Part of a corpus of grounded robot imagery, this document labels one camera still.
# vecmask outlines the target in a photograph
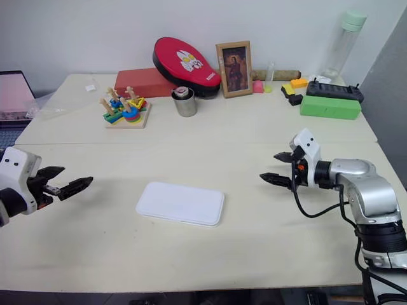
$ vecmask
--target green foam block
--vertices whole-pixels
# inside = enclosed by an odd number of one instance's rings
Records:
[[[312,97],[305,95],[301,103],[302,116],[322,116],[335,119],[355,119],[362,107],[357,100],[341,98]]]

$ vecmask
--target laptop screen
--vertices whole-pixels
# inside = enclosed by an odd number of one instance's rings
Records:
[[[0,72],[0,121],[26,120],[33,101],[21,71]]]

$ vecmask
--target wooden picture frame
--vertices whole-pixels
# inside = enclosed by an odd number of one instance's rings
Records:
[[[223,96],[239,97],[253,93],[250,41],[216,45]]]

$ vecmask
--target orange block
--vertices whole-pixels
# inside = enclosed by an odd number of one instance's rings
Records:
[[[301,87],[306,87],[308,84],[308,81],[305,78],[298,78],[298,79],[290,80],[290,83],[293,88],[301,88]]]
[[[155,68],[120,71],[114,89],[120,96],[129,98],[125,93],[127,86],[133,87],[134,93],[141,97],[170,97],[171,90],[177,88]]]

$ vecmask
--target black remote control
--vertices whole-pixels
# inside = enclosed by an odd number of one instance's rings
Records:
[[[331,84],[321,84],[316,79],[310,81],[307,87],[307,95],[315,97],[343,98],[345,100],[358,100],[361,103],[364,99],[362,92],[356,86],[336,86]]]

